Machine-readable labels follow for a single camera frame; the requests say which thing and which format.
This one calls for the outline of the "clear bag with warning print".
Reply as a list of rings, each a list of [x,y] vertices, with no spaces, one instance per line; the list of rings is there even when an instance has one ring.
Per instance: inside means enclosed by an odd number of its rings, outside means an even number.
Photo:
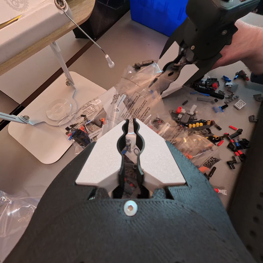
[[[66,123],[78,124],[85,121],[91,121],[100,113],[104,113],[103,102],[99,97],[96,97],[89,102],[83,104],[77,110],[68,113],[65,117]]]

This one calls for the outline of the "empty clear plastic bag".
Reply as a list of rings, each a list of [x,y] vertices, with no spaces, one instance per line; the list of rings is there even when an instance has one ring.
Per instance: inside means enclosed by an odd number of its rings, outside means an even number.
[[[29,196],[27,192],[9,195],[1,191],[1,254],[12,250],[24,234],[40,199],[40,196]]]

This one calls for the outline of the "pile of lego pieces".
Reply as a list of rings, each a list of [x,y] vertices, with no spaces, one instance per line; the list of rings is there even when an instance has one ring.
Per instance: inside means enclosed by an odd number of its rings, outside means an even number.
[[[214,120],[211,136],[192,134],[182,130],[183,123],[173,121],[173,131],[166,138],[186,156],[208,179],[216,170],[216,175],[236,174],[245,162],[246,152],[250,147],[248,130],[251,123],[257,122],[256,116],[249,109],[248,97],[238,93],[219,90],[214,96],[189,87],[182,87],[172,94],[171,105],[176,110],[182,107],[190,110],[195,104],[195,113],[189,119]]]

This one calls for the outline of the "clear bag of dark parts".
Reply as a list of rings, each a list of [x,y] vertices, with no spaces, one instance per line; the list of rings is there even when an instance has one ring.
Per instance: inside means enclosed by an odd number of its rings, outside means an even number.
[[[81,117],[84,118],[83,121],[71,124],[65,128],[65,135],[68,137],[68,140],[73,141],[76,146],[85,148],[98,139],[98,136],[102,132],[105,119],[95,117],[91,120],[84,117],[84,115],[81,115]]]

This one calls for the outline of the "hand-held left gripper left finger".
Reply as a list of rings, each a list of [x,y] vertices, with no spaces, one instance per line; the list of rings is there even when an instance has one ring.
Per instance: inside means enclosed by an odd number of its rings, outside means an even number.
[[[125,167],[123,149],[126,147],[129,120],[120,122],[95,143],[75,183],[104,188],[114,198],[124,192]]]

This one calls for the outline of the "partly built lego engine block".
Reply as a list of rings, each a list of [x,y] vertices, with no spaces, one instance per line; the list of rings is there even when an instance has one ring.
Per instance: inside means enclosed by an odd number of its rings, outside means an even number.
[[[204,135],[204,136],[211,136],[211,127],[215,125],[214,120],[195,120],[195,121],[190,121],[188,123],[184,123],[180,125],[179,127],[184,130],[188,131],[192,134],[199,134],[199,135]]]

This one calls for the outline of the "clear bags of parts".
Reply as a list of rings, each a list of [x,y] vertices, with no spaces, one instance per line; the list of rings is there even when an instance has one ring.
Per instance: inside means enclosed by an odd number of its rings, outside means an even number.
[[[113,95],[106,110],[103,132],[105,134],[123,120],[129,120],[126,147],[123,153],[134,164],[137,163],[140,152],[136,146],[136,135],[133,130],[134,118],[142,121],[165,140],[174,129],[170,109],[168,105],[164,105],[160,89],[149,88],[151,81],[161,73],[156,62],[140,70],[129,65],[121,75],[119,83],[109,90],[113,92]]]

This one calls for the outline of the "person's right forearm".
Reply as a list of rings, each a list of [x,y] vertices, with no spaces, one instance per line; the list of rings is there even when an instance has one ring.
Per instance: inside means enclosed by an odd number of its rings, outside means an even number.
[[[253,72],[251,73],[250,76],[250,81],[252,83],[256,83],[256,84],[263,84],[263,74],[254,74]]]

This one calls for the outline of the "blue plastic bin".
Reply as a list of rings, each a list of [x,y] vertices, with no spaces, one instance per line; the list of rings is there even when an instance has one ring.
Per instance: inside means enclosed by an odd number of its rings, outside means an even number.
[[[187,18],[188,0],[130,0],[131,19],[166,36]]]

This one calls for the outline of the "black curved lego piece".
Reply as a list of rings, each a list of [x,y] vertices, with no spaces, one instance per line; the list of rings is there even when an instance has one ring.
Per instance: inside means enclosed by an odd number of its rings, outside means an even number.
[[[155,63],[154,60],[147,60],[147,61],[142,61],[142,62],[137,62],[137,63],[134,63],[133,64],[133,68],[136,69],[136,70],[139,70],[141,69],[141,67],[146,67],[150,64],[153,64]]]

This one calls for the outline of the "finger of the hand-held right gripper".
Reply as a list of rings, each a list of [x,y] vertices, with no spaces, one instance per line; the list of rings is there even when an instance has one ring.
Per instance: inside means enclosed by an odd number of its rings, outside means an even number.
[[[166,70],[160,76],[160,95],[162,98],[181,89],[184,84],[190,80],[191,77],[197,73],[199,68],[195,64],[185,65],[180,72],[173,70]]]
[[[151,81],[149,88],[181,88],[182,87],[182,51],[174,42],[158,60],[157,65],[162,73]]]

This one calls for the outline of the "person's right hand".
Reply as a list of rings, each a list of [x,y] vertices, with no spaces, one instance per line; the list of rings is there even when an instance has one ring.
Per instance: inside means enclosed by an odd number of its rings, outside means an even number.
[[[247,24],[240,19],[235,22],[238,31],[233,35],[230,45],[220,52],[222,57],[212,70],[242,61],[255,75],[263,73],[263,29]]]

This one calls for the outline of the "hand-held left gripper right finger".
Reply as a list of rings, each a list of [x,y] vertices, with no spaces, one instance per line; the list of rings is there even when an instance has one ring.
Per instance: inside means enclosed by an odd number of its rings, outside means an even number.
[[[136,134],[136,177],[141,195],[149,195],[157,188],[185,185],[185,178],[173,157],[167,142],[142,121],[133,119]]]

